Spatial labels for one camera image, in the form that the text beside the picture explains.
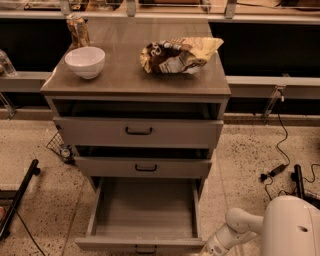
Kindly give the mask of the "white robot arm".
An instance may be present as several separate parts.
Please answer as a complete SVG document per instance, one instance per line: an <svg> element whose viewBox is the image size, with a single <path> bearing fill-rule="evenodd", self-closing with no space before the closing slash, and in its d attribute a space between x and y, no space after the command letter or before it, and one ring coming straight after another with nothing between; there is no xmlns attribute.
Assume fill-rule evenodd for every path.
<svg viewBox="0 0 320 256"><path fill-rule="evenodd" d="M225 256L257 235L260 256L320 256L320 210L294 196L273 199L263 216L231 208L199 256Z"/></svg>

